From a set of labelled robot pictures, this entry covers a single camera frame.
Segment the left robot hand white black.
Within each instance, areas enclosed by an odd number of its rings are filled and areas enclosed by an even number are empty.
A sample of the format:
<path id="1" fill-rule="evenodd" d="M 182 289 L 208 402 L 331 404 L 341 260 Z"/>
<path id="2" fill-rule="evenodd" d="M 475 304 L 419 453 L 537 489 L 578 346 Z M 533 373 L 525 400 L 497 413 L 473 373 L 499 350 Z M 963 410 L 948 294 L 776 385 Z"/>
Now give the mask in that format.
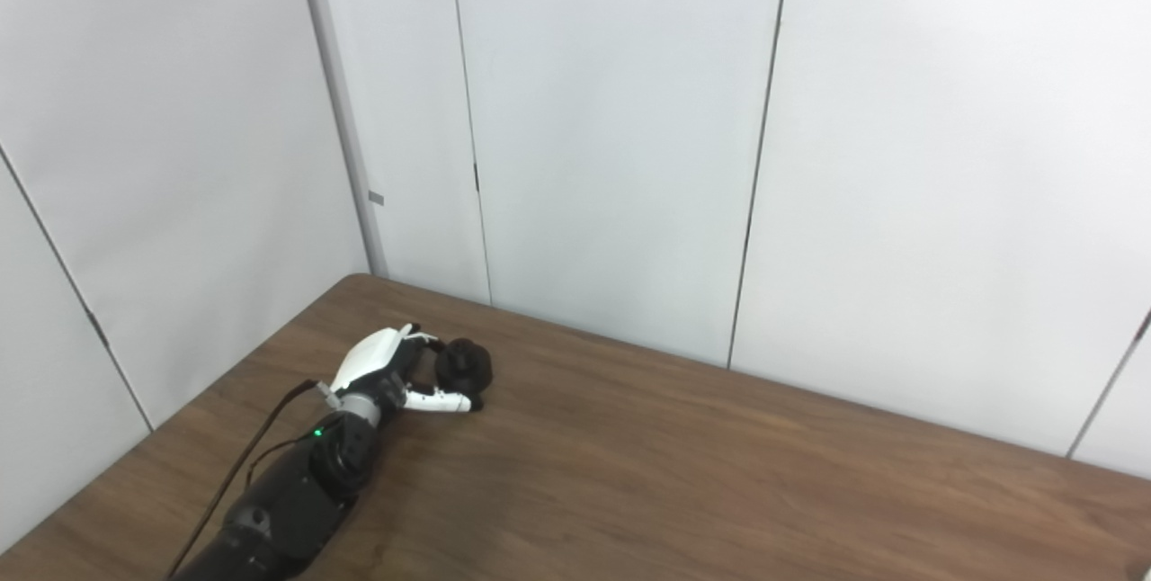
<path id="1" fill-rule="evenodd" d="M 321 387 L 334 412 L 379 428 L 401 410 L 460 414 L 485 408 L 495 379 L 486 347 L 466 338 L 444 342 L 417 324 L 382 328 L 355 344 Z"/>

